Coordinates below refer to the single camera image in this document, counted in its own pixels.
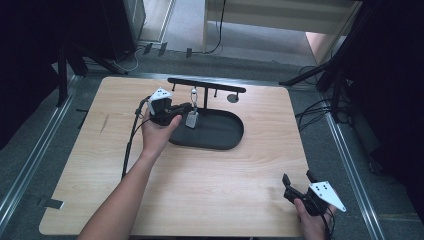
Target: human arm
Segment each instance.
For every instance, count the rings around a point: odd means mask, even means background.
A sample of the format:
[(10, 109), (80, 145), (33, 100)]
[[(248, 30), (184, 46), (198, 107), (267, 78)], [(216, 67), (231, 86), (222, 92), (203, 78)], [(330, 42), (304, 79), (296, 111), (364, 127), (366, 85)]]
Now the human arm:
[[(326, 231), (324, 221), (321, 216), (311, 216), (303, 205), (303, 202), (296, 198), (294, 200), (297, 215), (300, 221), (300, 228), (302, 229), (303, 237), (305, 240), (326, 240)], [(336, 213), (336, 208), (329, 205), (329, 212), (331, 215)], [(331, 215), (324, 214), (325, 220), (330, 224)]]
[(138, 160), (90, 218), (78, 239), (128, 239), (153, 165), (177, 128), (181, 116), (174, 117), (167, 127), (144, 121), (143, 150)]

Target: metal frame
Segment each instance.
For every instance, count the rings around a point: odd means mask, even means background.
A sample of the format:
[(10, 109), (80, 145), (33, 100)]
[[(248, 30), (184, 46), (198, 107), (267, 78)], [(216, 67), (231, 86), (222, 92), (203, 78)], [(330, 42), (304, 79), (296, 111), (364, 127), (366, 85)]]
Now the metal frame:
[(18, 206), (19, 201), (21, 200), (35, 171), (37, 170), (37, 167), (40, 164), (51, 140), (53, 139), (56, 130), (62, 122), (63, 117), (68, 111), (69, 105), (73, 100), (73, 96), (76, 92), (76, 88), (78, 87), (78, 83), (81, 78), (82, 76), (74, 75), (70, 80), (68, 88), (68, 97), (64, 100), (61, 107), (57, 107), (54, 111), (40, 139), (36, 143), (28, 159), (26, 160), (25, 165), (22, 167), (21, 172), (16, 177), (12, 187), (9, 189), (6, 196), (3, 198), (0, 205), (0, 237), (6, 229), (6, 226), (10, 218), (12, 217), (12, 214)]
[[(324, 107), (330, 106), (327, 101), (324, 101), (322, 105)], [(337, 149), (339, 150), (347, 176), (349, 177), (353, 193), (355, 194), (356, 200), (358, 201), (359, 209), (361, 210), (362, 217), (364, 218), (365, 225), (367, 226), (370, 237), (371, 239), (375, 240), (384, 240), (386, 238), (384, 236), (383, 229), (380, 225), (377, 214), (366, 192), (366, 189), (362, 184), (361, 177), (356, 170), (355, 163), (353, 161), (352, 155), (350, 154), (349, 147), (346, 144), (343, 133), (330, 113), (326, 114), (326, 118), (331, 133), (333, 134), (334, 142), (336, 143)]]

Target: black oval base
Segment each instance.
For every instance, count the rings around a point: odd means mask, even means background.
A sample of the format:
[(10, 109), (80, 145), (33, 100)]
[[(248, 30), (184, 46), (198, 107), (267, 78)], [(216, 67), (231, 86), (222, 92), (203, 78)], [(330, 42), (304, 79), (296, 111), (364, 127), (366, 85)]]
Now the black oval base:
[(197, 112), (199, 117), (196, 128), (185, 125), (187, 114), (184, 114), (169, 142), (180, 146), (217, 150), (228, 150), (240, 143), (244, 125), (237, 115), (223, 110), (203, 108), (199, 108)]

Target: wooden table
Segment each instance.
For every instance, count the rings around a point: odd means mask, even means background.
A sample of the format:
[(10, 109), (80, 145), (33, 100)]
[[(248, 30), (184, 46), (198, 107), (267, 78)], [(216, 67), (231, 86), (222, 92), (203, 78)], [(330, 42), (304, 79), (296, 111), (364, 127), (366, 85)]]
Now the wooden table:
[[(309, 183), (288, 92), (282, 87), (239, 86), (247, 92), (240, 94), (238, 103), (227, 101), (228, 92), (218, 91), (214, 98), (214, 91), (209, 91), (208, 108), (231, 111), (242, 119), (241, 143), (227, 151), (169, 143), (154, 166), (133, 235), (300, 235), (295, 207), (283, 197), (281, 182), (287, 173), (299, 190), (306, 191)], [(79, 234), (119, 183), (134, 111), (158, 87), (170, 91), (172, 84), (103, 80), (52, 197), (64, 201), (64, 207), (46, 210), (42, 234)], [(177, 85), (173, 103), (190, 101), (190, 90)], [(141, 146), (138, 132), (128, 169)]]

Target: cable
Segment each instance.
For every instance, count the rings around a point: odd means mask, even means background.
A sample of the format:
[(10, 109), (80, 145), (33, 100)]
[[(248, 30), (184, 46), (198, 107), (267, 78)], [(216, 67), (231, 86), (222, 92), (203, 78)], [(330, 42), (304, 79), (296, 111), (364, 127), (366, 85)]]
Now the cable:
[(219, 45), (221, 44), (221, 40), (222, 40), (222, 21), (223, 21), (223, 19), (224, 19), (224, 12), (225, 12), (225, 4), (226, 4), (226, 0), (224, 0), (224, 4), (223, 4), (223, 6), (222, 6), (222, 12), (221, 12), (221, 21), (220, 21), (220, 24), (219, 24), (219, 41), (218, 41), (218, 44), (216, 45), (216, 47), (213, 49), (213, 50), (211, 50), (211, 51), (208, 51), (208, 52), (193, 52), (193, 53), (202, 53), (202, 54), (211, 54), (211, 53), (213, 53), (213, 52), (215, 52), (215, 50), (219, 47)]
[[(309, 201), (311, 201), (311, 203), (314, 205), (314, 207), (318, 210), (318, 212), (320, 212), (320, 209), (318, 207), (318, 205), (315, 203), (315, 201), (309, 196), (306, 195), (306, 197), (309, 199)], [(325, 240), (330, 240), (331, 239), (331, 234), (332, 232), (330, 232), (330, 228), (328, 227), (328, 222), (327, 219), (325, 219), (324, 214), (320, 214), (320, 217), (322, 218), (322, 221), (324, 222), (324, 227), (325, 227)]]
[[(318, 108), (313, 108), (314, 106), (318, 105), (319, 103), (325, 102), (325, 101), (330, 101), (331, 99), (323, 99), (320, 100), (314, 104), (312, 104), (311, 106), (307, 107), (303, 112), (295, 114), (295, 118), (299, 118), (297, 125), (298, 125), (298, 129), (299, 131), (304, 130), (306, 127), (308, 127), (309, 125), (319, 121), (322, 117), (325, 116), (325, 114), (330, 113), (333, 108), (331, 106), (325, 106), (325, 107), (318, 107)], [(337, 111), (338, 112), (344, 112), (346, 113), (346, 107), (337, 107)], [(318, 116), (312, 118), (311, 120), (309, 120), (309, 122), (305, 123), (302, 125), (302, 120), (306, 115), (311, 115), (311, 114), (319, 114)]]
[(333, 211), (331, 211), (331, 209), (329, 207), (327, 207), (327, 209), (328, 209), (328, 211), (330, 211), (330, 213), (328, 213), (328, 212), (325, 212), (325, 213), (328, 214), (328, 215), (330, 215), (330, 217), (331, 217), (330, 218), (330, 223), (333, 225), (331, 227), (331, 231), (330, 231), (330, 239), (331, 239), (331, 237), (333, 236), (333, 233), (334, 233), (334, 228), (336, 226), (336, 218), (334, 217)]
[(128, 159), (130, 157), (130, 152), (131, 152), (131, 146), (132, 146), (132, 141), (134, 138), (135, 133), (138, 131), (138, 129), (147, 121), (150, 120), (147, 119), (146, 121), (142, 122), (137, 128), (137, 121), (140, 117), (141, 114), (141, 110), (143, 109), (144, 103), (146, 103), (149, 100), (150, 96), (147, 96), (146, 98), (144, 98), (143, 100), (140, 101), (140, 104), (138, 106), (138, 108), (135, 110), (135, 119), (134, 119), (134, 124), (133, 127), (131, 129), (131, 134), (130, 134), (130, 140), (127, 143), (127, 148), (125, 150), (125, 157), (124, 157), (124, 165), (122, 167), (122, 176), (121, 176), (121, 180), (125, 177), (125, 175), (127, 174), (127, 165), (128, 165)]
[(135, 57), (135, 60), (137, 61), (137, 62), (136, 62), (135, 67), (133, 67), (133, 68), (131, 68), (131, 69), (123, 68), (123, 67), (119, 66), (119, 65), (116, 63), (116, 61), (115, 61), (115, 60), (113, 60), (113, 64), (115, 64), (118, 68), (120, 68), (120, 69), (122, 69), (122, 70), (124, 70), (124, 71), (127, 71), (127, 72), (134, 71), (134, 70), (135, 70), (135, 69), (137, 69), (137, 67), (138, 67), (138, 57), (137, 57), (137, 53), (138, 53), (140, 50), (141, 50), (141, 49), (137, 49), (137, 51), (135, 51), (135, 52), (134, 52), (134, 57)]
[[(219, 27), (218, 27), (218, 20), (215, 20), (215, 29), (216, 29), (216, 33), (218, 33), (218, 35), (220, 35), (221, 31), (219, 30)], [(222, 44), (220, 44), (220, 45), (221, 45), (221, 52), (219, 52), (218, 55), (221, 54), (224, 51), (224, 46), (222, 46)]]

